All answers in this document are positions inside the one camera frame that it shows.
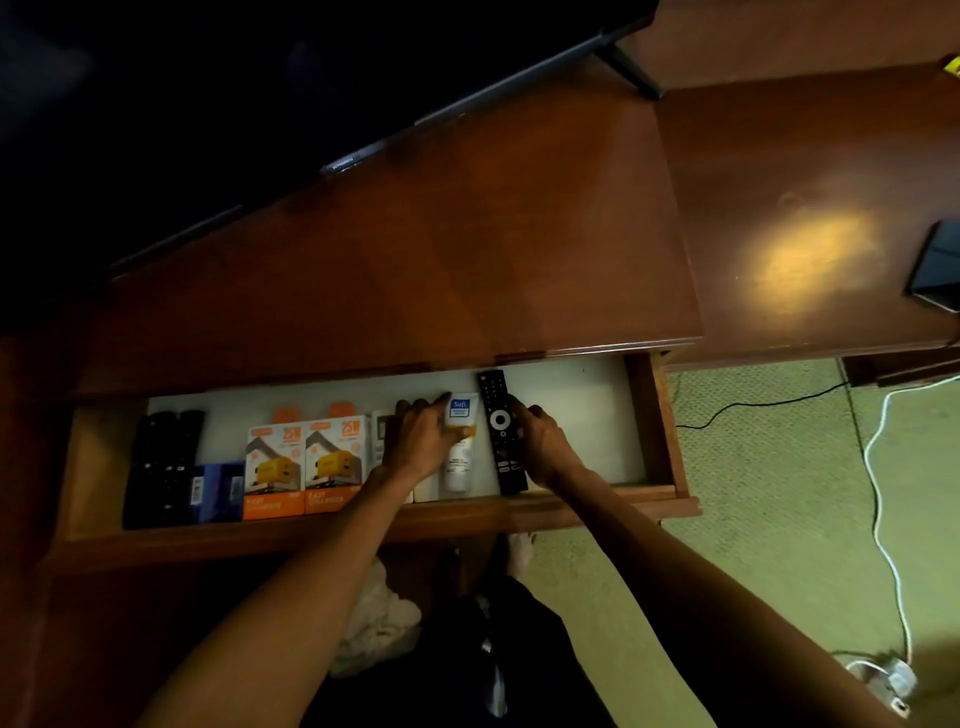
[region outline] blue box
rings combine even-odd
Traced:
[[[197,465],[190,482],[190,516],[193,523],[243,520],[245,463]]]

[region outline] power plug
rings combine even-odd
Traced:
[[[887,674],[875,672],[867,681],[867,690],[898,716],[910,717],[910,706],[906,704],[906,698],[917,688],[917,675],[906,662],[896,657],[884,665],[883,669]]]

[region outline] black pants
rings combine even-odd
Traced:
[[[327,678],[301,725],[614,725],[573,653],[563,621],[510,577],[485,590],[489,615],[473,597],[434,614],[417,648],[343,680]],[[491,651],[483,649],[489,640]],[[493,664],[507,713],[485,707]]]

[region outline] hand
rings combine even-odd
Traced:
[[[387,425],[383,464],[411,489],[441,466],[450,448],[470,435],[469,427],[444,427],[449,401],[447,392],[433,404],[426,400],[396,403],[396,414]]]
[[[523,402],[510,395],[510,408],[523,428],[523,442],[517,457],[535,483],[552,489],[558,475],[584,467],[566,441],[564,431],[542,407],[534,404],[527,409]]]

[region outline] tv remote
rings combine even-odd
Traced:
[[[520,444],[519,425],[514,421],[507,399],[507,380],[499,369],[477,375],[480,396],[487,410],[487,428],[493,446],[493,462],[500,482],[501,496],[515,496],[527,489],[523,466],[511,459],[510,453]]]

